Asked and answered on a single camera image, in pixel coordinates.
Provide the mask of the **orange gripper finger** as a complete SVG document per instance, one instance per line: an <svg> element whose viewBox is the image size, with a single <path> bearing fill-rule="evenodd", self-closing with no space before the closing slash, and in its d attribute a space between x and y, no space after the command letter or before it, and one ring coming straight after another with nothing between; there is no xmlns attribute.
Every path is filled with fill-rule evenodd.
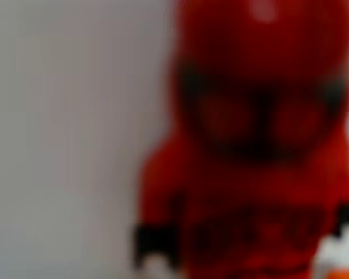
<svg viewBox="0 0 349 279"><path fill-rule="evenodd" d="M328 273L327 279L349 279L349 270L333 270Z"/></svg>

